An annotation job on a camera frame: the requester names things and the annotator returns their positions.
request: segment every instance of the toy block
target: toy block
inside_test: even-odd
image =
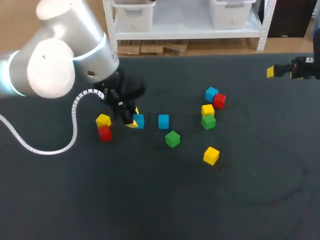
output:
[[[110,117],[104,114],[100,114],[100,116],[95,120],[95,122],[98,128],[103,126],[110,127],[111,125]]]
[[[201,113],[202,113],[202,116],[205,116],[208,114],[211,114],[212,116],[214,116],[215,110],[214,110],[214,107],[212,106],[212,104],[203,105],[202,109],[201,109]]]
[[[165,136],[165,143],[168,144],[171,148],[174,148],[180,143],[180,135],[175,131],[171,131]]]
[[[132,123],[126,124],[126,126],[129,128],[135,129],[138,127],[138,124],[137,124],[136,120],[133,120]]]
[[[209,147],[204,153],[203,160],[210,165],[214,165],[219,158],[219,154],[220,152],[218,150]]]
[[[213,99],[213,107],[223,109],[226,102],[226,95],[218,93]]]
[[[207,91],[205,91],[205,100],[209,101],[209,102],[213,102],[214,97],[216,94],[218,94],[219,91],[213,87],[209,87]]]
[[[169,115],[160,114],[158,117],[158,127],[159,129],[169,129]]]
[[[112,140],[112,134],[108,125],[99,127],[98,131],[102,142],[109,142]]]
[[[212,129],[216,126],[216,119],[211,114],[208,114],[202,117],[201,123],[205,130]]]
[[[271,66],[266,70],[266,77],[267,78],[274,78],[275,77],[274,69],[275,69],[274,66]]]
[[[143,129],[145,127],[145,117],[143,114],[133,114],[133,119],[138,124],[136,129]]]

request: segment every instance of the plastic container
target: plastic container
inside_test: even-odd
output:
[[[154,6],[150,0],[113,0],[117,24],[127,33],[150,32],[152,30]]]
[[[214,29],[242,29],[256,0],[210,0]]]

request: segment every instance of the red cube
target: red cube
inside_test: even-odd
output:
[[[111,131],[108,125],[99,127],[98,131],[102,142],[109,142],[112,140]]]
[[[213,107],[217,109],[222,109],[226,102],[226,95],[217,93],[213,99]]]

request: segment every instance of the white cable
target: white cable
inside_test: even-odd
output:
[[[99,96],[99,98],[101,98],[102,100],[104,99],[105,95],[97,90],[97,89],[88,89],[88,90],[84,90],[83,92],[81,92],[74,100],[73,105],[72,105],[72,109],[71,109],[71,117],[72,117],[72,125],[73,125],[73,135],[72,135],[72,139],[70,141],[70,143],[65,146],[64,148],[60,149],[60,150],[56,150],[56,151],[41,151],[41,150],[37,150],[35,148],[33,148],[32,146],[28,145],[23,139],[22,137],[17,133],[17,131],[15,130],[15,128],[11,125],[10,122],[8,122],[8,120],[2,116],[0,114],[0,121],[3,122],[8,129],[11,131],[11,133],[14,135],[14,137],[21,143],[22,146],[24,146],[27,150],[29,150],[30,152],[33,152],[35,154],[39,154],[39,155],[57,155],[57,154],[61,154],[64,153],[66,151],[68,151],[76,142],[77,139],[77,135],[78,135],[78,127],[77,127],[77,106],[79,104],[80,99],[82,99],[85,95],[88,94],[96,94]]]

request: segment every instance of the dark gray mat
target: dark gray mat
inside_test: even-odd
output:
[[[320,81],[266,79],[295,55],[125,58],[147,80],[138,101],[145,129],[113,122],[100,143],[95,119],[107,108],[88,96],[75,146],[57,156],[22,148],[0,125],[2,240],[315,240],[320,238]],[[201,125],[204,93],[227,104],[215,129]],[[71,105],[91,87],[77,82],[57,100],[6,99],[0,113],[32,146],[64,147]],[[166,146],[158,114],[170,114],[181,144]],[[215,166],[205,150],[220,150]]]

